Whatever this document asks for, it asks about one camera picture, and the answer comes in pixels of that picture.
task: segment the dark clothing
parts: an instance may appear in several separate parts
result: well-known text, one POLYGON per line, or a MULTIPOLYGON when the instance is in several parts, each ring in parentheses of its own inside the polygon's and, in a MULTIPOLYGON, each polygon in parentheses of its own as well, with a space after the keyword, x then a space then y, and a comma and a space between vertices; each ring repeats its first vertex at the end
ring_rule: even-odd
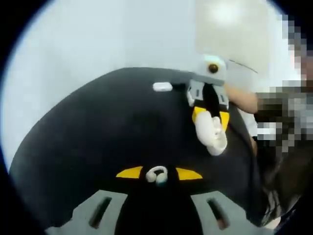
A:
POLYGON ((313 172, 313 96, 280 92, 258 95, 258 128, 276 123, 276 134, 254 138, 268 209, 263 225, 287 213, 309 184, 313 172))

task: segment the black surface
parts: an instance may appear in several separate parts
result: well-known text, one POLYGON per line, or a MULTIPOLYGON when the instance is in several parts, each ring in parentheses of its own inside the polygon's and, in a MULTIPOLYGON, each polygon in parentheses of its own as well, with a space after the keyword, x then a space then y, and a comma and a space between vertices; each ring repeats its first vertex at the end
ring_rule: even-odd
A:
POLYGON ((203 99, 205 102, 205 109, 210 110, 212 117, 220 117, 219 98, 213 88, 213 86, 204 84, 203 87, 203 99))
POLYGON ((43 235, 43 229, 37 220, 34 220, 31 213, 21 202, 12 181, 7 174, 3 155, 0 150, 0 231, 1 234, 22 234, 31 231, 32 234, 43 235))
POLYGON ((284 216, 280 226, 277 228, 277 235, 302 234, 312 230, 313 211, 313 181, 311 180, 306 192, 294 205, 294 207, 284 216))
POLYGON ((128 195, 119 215, 115 235, 202 235, 196 207, 181 187, 174 167, 169 167, 168 181, 161 187, 148 183, 144 167, 139 184, 128 195))
MULTIPOLYGON (((248 208, 251 149, 238 110, 230 104, 233 128, 226 132, 226 151, 210 157, 197 140, 185 93, 152 89, 154 82, 189 79, 189 73, 174 70, 117 70, 69 95, 32 128, 10 175, 44 228, 64 224, 73 209, 99 189, 128 193, 136 183, 115 176, 140 165, 194 170, 204 179, 202 187, 194 187, 199 182, 182 184, 190 194, 219 190, 248 208)), ((262 203, 257 171, 252 180, 253 210, 258 214, 262 203)))

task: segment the yellow marking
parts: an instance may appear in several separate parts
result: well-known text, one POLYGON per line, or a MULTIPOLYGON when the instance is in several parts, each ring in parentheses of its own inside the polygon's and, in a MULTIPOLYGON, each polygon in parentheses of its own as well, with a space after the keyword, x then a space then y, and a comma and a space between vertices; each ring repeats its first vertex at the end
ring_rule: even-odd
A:
POLYGON ((202 176, 193 170, 186 170, 182 168, 176 168, 179 180, 196 180, 202 179, 202 176))
POLYGON ((226 131, 229 122, 229 113, 220 111, 222 127, 226 131))
POLYGON ((140 171, 142 166, 137 166, 134 168, 126 169, 119 172, 116 177, 119 178, 130 178, 130 179, 139 179, 140 171))
POLYGON ((206 109, 195 106, 192 113, 192 121, 195 122, 197 115, 203 111, 206 111, 206 109))

